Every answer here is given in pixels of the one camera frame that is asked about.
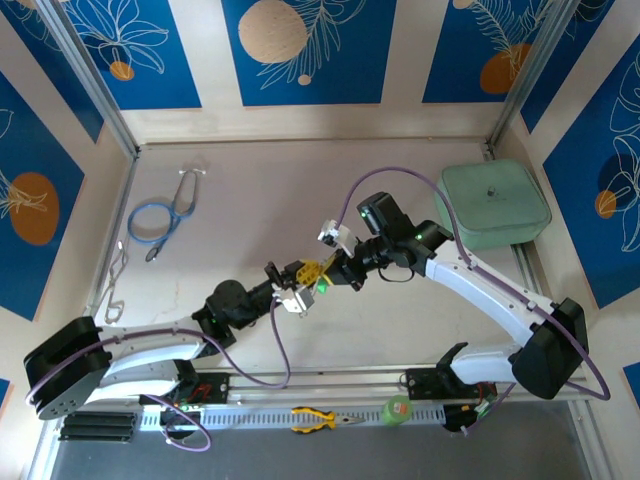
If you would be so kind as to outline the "aluminium frame post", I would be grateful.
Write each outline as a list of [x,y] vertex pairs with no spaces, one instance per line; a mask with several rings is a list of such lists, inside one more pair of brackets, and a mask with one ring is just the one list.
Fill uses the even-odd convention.
[[37,10],[65,59],[103,117],[125,155],[135,162],[140,153],[131,130],[99,69],[59,0],[34,0]]
[[501,113],[486,138],[486,146],[492,158],[504,136],[520,113],[520,110],[555,51],[581,0],[552,0],[550,11],[542,22],[526,60],[507,94]]

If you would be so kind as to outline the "black profile block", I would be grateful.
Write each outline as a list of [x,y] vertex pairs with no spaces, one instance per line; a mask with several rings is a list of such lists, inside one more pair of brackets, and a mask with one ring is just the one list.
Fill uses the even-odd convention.
[[133,413],[80,412],[64,419],[60,441],[128,442],[137,424]]

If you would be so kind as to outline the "blue stethoscope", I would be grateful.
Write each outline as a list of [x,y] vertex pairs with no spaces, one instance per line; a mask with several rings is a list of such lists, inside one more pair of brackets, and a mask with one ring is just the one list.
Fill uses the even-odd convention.
[[[200,191],[200,179],[206,175],[206,171],[200,168],[189,168],[180,170],[179,174],[181,176],[180,182],[170,203],[149,201],[135,207],[127,218],[126,227],[130,238],[141,245],[150,246],[145,256],[146,263],[154,262],[157,259],[165,244],[175,234],[180,224],[190,218],[196,210]],[[191,200],[186,209],[180,210],[179,206],[181,204],[182,192],[189,179],[193,180]],[[168,224],[162,233],[156,237],[146,238],[139,235],[135,230],[136,217],[148,210],[164,211],[167,215]]]

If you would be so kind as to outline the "green tape roll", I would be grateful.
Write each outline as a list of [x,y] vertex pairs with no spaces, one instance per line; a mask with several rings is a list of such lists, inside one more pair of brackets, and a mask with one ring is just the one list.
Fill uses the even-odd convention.
[[412,417],[413,407],[407,395],[395,395],[383,406],[381,421],[387,426],[399,426]]

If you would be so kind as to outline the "aluminium mounting rail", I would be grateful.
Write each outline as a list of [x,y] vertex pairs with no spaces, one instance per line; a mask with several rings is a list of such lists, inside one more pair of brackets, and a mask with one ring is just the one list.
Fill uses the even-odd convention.
[[[226,373],[230,375],[226,404],[276,404],[308,401],[311,403],[354,402],[358,399],[382,398],[396,393],[408,394],[405,371],[412,368],[433,368],[438,365],[413,365],[409,368],[378,368],[297,371],[284,386],[284,380],[273,375],[259,375],[251,381],[237,372],[225,370],[196,371],[189,361],[175,360],[122,370],[105,378],[93,372],[70,385],[50,380],[33,395],[34,405],[47,418],[58,418],[77,411],[92,402],[140,401],[149,396],[162,397],[175,388],[180,379],[194,373]],[[508,380],[483,380],[502,390]]]

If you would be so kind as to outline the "silver metal forceps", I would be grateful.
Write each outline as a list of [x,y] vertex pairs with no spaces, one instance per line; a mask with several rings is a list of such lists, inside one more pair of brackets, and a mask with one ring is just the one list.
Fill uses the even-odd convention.
[[108,267],[105,285],[91,307],[93,313],[102,313],[102,322],[106,325],[116,324],[124,313],[125,301],[116,299],[116,287],[127,264],[126,242],[118,240],[115,256]]

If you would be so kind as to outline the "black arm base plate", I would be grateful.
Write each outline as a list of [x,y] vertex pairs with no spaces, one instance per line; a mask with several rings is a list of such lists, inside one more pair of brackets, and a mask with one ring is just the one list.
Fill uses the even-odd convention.
[[224,405],[229,394],[230,375],[194,373],[181,378],[178,385],[162,399],[178,406]]
[[494,383],[465,384],[449,367],[412,368],[405,378],[411,400],[481,400],[497,394]]

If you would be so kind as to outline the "yellow handled pliers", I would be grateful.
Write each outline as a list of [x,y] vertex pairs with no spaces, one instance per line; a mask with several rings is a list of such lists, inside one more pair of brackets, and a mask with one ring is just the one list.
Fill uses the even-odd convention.
[[291,431],[298,435],[309,435],[322,430],[335,430],[340,426],[364,423],[365,419],[357,416],[339,415],[334,411],[322,411],[312,407],[299,406],[291,409],[292,415],[308,415],[318,419],[313,426],[293,426]]

